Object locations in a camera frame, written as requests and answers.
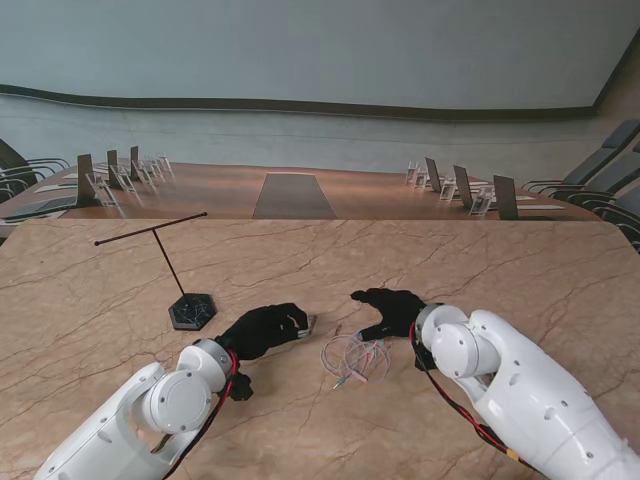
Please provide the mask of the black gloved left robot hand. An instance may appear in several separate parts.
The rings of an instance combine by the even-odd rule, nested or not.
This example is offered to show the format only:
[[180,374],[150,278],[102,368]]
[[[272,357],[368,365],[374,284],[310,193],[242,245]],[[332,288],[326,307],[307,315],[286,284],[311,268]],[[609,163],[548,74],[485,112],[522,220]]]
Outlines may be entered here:
[[255,360],[308,329],[307,314],[294,303],[268,305],[246,312],[214,341],[239,361]]

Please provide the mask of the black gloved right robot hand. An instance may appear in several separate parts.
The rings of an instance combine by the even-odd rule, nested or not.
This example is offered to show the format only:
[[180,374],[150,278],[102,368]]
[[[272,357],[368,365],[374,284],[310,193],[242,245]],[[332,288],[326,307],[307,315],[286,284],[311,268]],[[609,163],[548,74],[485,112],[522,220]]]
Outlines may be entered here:
[[369,288],[350,294],[352,300],[367,304],[381,315],[381,321],[359,332],[365,342],[388,337],[406,338],[410,326],[427,306],[417,295],[408,290]]

